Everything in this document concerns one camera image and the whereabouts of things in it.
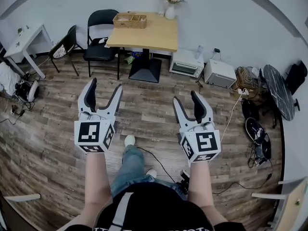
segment black folding chair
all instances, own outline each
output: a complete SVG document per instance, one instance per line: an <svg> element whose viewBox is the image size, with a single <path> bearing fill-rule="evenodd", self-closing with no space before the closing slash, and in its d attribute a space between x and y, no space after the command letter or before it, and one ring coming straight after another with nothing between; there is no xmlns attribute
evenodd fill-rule
<svg viewBox="0 0 308 231"><path fill-rule="evenodd" d="M59 50L61 47L64 47L64 51L62 52L62 54L60 55L55 55L56 51ZM71 64L73 66L73 69L75 71L75 73L77 74L77 76L79 76L77 70L75 69L75 66L73 64L72 58L70 56L70 53L75 49L75 48L81 48L83 50L83 48L77 44L77 40L76 40L76 25L72 26L68 32L67 35L61 39L52 49L51 51L48 53L52 64L54 65L54 67L56 68L56 70L58 71L58 73L60 72L56 66L56 64L54 64L53 60L58 60L58 59L62 59L66 56L69 57L69 60L71 61Z"/></svg>
<svg viewBox="0 0 308 231"><path fill-rule="evenodd" d="M91 77L91 70L90 70L90 61L95 62L109 62L115 58L115 55L118 53L117 58L117 79L119 79L120 73L120 48L119 47L105 47L106 41L100 43L99 41L102 38L94 38L91 39L90 37L90 27L96 25L105 25L105 24L112 24L113 25L113 18L116 16L118 11L116 10L98 10L92 13L88 19L88 48L86 49L83 58L85 61L88 61L89 66L89 77Z"/></svg>

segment round tabletop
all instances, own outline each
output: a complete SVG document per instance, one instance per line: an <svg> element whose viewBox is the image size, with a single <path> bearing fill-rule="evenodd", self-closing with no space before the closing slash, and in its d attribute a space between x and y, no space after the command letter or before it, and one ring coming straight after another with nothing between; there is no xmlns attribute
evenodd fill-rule
<svg viewBox="0 0 308 231"><path fill-rule="evenodd" d="M263 76L280 113L287 121L292 121L295 114L294 101L283 77L271 65L265 65Z"/></svg>

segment wooden floor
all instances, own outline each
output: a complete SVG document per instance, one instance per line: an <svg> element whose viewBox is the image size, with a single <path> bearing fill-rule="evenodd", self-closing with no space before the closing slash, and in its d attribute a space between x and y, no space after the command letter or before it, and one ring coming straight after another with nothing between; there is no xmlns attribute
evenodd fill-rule
<svg viewBox="0 0 308 231"><path fill-rule="evenodd" d="M35 61L43 62L41 56ZM74 121L78 120L77 99L89 82L87 62L81 54L72 55L80 73L77 77L70 62L56 61L57 73L48 60L40 68L46 75L39 81L40 94L35 106L11 125L0 123L0 190L3 195L40 193L41 199L17 204L18 210L44 231L54 231L78 215L84 205L85 155L74 148ZM116 115L117 132L111 150L106 154L110 182L121 166L124 138L133 134L136 144L154 153L174 180L180 180L182 169L189 172L187 159L177 142L179 125L172 107L176 95L193 116L190 91L199 91L194 78L172 74L169 60L163 60L158 84L128 79L130 66L121 59L120 80L116 68L92 68L92 77L98 79L97 107L106 105L114 88L123 84L123 96ZM96 65L116 66L116 61ZM213 108L214 122L223 133L237 97L230 90L203 85L201 94ZM0 98L0 119L10 115L9 100ZM229 190L214 195L217 209L230 221L242 222L247 230L256 230L273 212L271 200L252 198L252 192L276 193L281 176L282 143L280 126L272 129L272 114L261 116L260 123L268 132L272 143L273 176L258 190L246 190L233 185ZM212 188L220 192L232 182L245 187L260 186L271 172L270 163L250 169L247 160L251 141L244 131L244 117L240 102L234 109L232 120L221 145L220 155L210 163ZM170 181L158 162L144 152L146 169L157 170L158 178Z"/></svg>

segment flower vase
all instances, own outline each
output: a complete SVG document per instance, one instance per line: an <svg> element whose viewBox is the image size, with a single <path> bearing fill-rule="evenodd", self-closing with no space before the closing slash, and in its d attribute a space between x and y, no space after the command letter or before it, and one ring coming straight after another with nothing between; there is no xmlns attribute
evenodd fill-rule
<svg viewBox="0 0 308 231"><path fill-rule="evenodd" d="M173 20L175 17L174 4L170 4L165 12L165 18Z"/></svg>

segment microwave oven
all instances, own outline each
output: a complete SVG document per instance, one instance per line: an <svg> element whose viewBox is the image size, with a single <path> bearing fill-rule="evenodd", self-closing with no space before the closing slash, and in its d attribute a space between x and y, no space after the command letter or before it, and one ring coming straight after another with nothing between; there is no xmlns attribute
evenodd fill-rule
<svg viewBox="0 0 308 231"><path fill-rule="evenodd" d="M170 61L170 72L198 78L204 68L203 56L195 59L194 52L178 49Z"/></svg>

